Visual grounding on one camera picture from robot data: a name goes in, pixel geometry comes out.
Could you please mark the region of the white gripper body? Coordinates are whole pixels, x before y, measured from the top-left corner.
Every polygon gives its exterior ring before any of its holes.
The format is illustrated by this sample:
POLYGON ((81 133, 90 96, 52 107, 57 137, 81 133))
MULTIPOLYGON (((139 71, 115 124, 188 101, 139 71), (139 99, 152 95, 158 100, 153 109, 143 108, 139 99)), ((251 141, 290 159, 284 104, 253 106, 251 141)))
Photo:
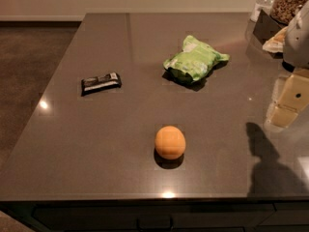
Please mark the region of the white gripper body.
POLYGON ((295 68, 309 68, 309 1, 296 11, 287 27, 283 59, 295 68))

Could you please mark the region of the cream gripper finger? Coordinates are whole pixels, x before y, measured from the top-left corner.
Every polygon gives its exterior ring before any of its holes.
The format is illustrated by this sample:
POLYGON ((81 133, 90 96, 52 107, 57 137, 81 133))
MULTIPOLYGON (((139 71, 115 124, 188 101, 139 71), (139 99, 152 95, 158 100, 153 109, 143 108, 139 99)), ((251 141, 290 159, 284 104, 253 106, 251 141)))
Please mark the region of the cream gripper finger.
POLYGON ((277 128, 287 128, 309 105, 309 70, 295 69, 275 81, 267 121, 277 128))

